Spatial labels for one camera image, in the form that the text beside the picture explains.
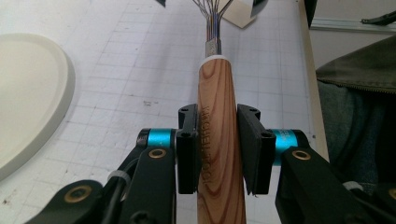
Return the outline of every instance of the white dish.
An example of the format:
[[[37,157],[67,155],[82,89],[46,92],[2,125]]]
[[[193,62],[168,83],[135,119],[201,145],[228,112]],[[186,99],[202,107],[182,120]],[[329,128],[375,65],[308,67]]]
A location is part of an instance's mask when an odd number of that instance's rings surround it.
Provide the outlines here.
[[[0,180],[49,140],[74,86],[73,65],[57,44],[39,35],[0,35]]]

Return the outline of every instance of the wooden handle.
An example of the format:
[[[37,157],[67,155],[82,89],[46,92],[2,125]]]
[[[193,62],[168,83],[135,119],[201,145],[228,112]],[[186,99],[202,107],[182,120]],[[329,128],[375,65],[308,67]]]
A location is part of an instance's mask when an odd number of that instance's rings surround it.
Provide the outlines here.
[[[201,66],[198,113],[202,157],[198,223],[246,223],[233,77],[227,60],[212,59]]]

